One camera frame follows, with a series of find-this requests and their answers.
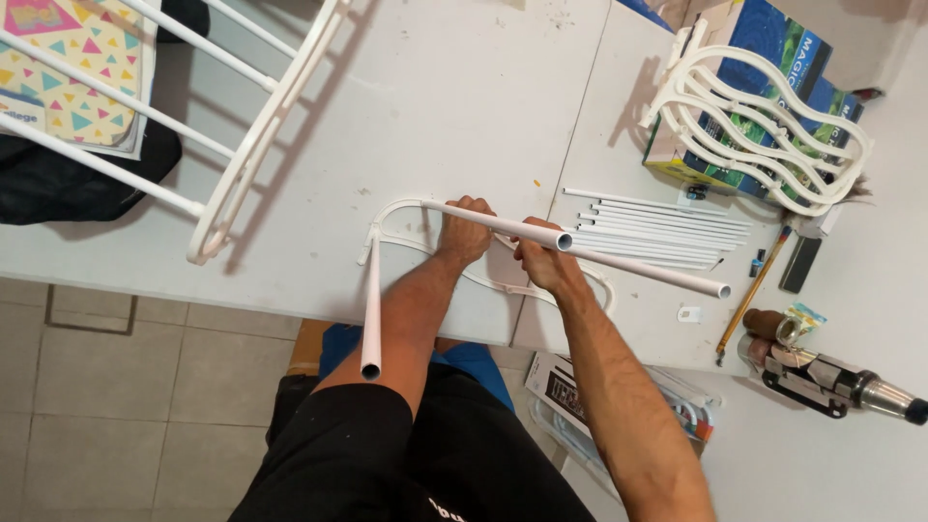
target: tiled floor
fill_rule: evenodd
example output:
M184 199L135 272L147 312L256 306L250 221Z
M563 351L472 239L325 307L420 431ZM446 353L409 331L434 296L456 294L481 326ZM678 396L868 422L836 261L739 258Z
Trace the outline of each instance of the tiled floor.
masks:
M226 520L264 456L296 318L140 297L131 336L45 326L47 285L0 278L0 522ZM52 321L124 330L131 298L56 287ZM492 347L522 385L532 352Z

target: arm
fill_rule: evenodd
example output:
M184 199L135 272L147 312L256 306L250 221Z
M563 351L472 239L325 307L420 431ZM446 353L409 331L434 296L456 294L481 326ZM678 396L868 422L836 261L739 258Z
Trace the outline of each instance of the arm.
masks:
M496 215L483 198L464 196L447 204ZM435 336L445 320L455 284L464 268L483 256L492 239L487 227L443 215L438 250L394 283L380 301L382 372L374 384L403 396L413 417L419 410ZM313 393L335 385L364 383L360 368L361 350L356 349Z
M525 222L558 228L534 217ZM629 517L713 520L699 460L657 386L599 308L576 258L532 241L520 241L515 258L558 302L590 432Z

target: white wall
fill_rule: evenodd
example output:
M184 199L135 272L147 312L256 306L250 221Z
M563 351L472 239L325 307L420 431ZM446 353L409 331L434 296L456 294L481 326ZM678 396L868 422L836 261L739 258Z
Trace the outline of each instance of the white wall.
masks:
M921 27L893 92L871 102L862 120L876 140L867 168L873 205L844 210L799 296L829 319L807 347L922 398L928 398L925 64L928 27ZM737 360L729 356L727 363ZM781 403L744 379L677 373L726 401L702 457L720 520L928 520L928 426L872 412L836 421ZM584 487L582 496L593 495Z

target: paint stain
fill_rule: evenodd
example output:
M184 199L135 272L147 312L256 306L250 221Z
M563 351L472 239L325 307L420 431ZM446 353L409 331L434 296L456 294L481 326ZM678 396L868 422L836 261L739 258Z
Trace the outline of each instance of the paint stain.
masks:
M504 6L509 6L519 11L525 10L525 0L501 0L501 1Z

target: colorful notebook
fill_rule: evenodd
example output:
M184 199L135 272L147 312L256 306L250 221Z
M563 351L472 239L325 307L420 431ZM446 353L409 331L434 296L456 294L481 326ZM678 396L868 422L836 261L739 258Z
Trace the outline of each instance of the colorful notebook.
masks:
M148 103L156 31L150 20L117 0L0 0L0 6L7 32ZM15 109L27 107L22 97L38 102L32 110L43 108L47 134L83 149L138 158L144 117L3 44L0 89L0 104L7 106L2 111L21 114ZM26 117L32 125L42 119Z

